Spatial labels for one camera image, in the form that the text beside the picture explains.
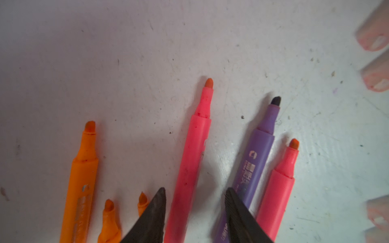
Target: purple marker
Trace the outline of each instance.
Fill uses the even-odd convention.
[[[273,98],[265,117],[250,137],[246,151],[232,185],[244,205],[249,208],[267,157],[274,141],[274,123],[280,111],[281,97]],[[229,243],[226,212],[222,211],[214,243]]]

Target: marker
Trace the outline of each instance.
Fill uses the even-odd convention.
[[[201,94],[200,103],[192,115],[184,153],[173,195],[172,207],[165,231],[165,243],[183,243],[189,213],[192,209],[200,162],[204,155],[205,141],[211,126],[210,105],[214,82],[208,79]]]
[[[60,243],[86,242],[98,165],[95,142],[96,124],[89,121],[70,171]]]
[[[265,195],[257,215],[257,223],[272,241],[280,228],[294,185],[294,165],[297,160],[299,141],[292,139],[284,158],[273,169]]]
[[[150,201],[147,199],[147,196],[142,192],[139,196],[139,203],[138,203],[139,217],[142,216],[143,212],[146,210],[149,204]]]
[[[116,210],[114,202],[107,199],[103,210],[103,227],[97,238],[97,243],[119,243],[121,241],[121,230],[116,221]]]
[[[252,132],[246,151],[242,157],[232,188],[243,204],[249,208],[257,189],[259,179],[266,164],[274,141],[274,124],[280,111],[281,97],[273,98],[266,110],[265,117]],[[222,211],[220,225],[214,239],[215,243],[228,243],[228,227],[225,210]]]

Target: white surface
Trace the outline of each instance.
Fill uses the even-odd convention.
[[[100,157],[88,242],[107,198],[118,203],[123,234],[141,191],[151,197],[164,186],[168,215],[207,76],[212,127],[186,242],[211,242],[261,101],[275,95],[282,102],[269,164],[292,137],[301,142],[277,242],[363,242],[372,226],[363,203],[389,194],[389,92],[366,90],[358,70],[379,53],[354,39],[378,4],[2,1],[0,186],[9,201],[0,197],[1,241],[58,241],[88,120],[97,122]]]

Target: black marker tip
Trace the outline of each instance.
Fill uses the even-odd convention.
[[[271,102],[272,105],[277,105],[277,106],[280,106],[280,103],[281,103],[281,97],[280,96],[274,97],[272,99],[272,102]]]

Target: purple marker neck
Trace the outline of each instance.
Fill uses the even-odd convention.
[[[266,110],[265,117],[262,119],[257,129],[272,135],[274,133],[274,124],[279,111],[280,107],[278,105],[270,104]]]

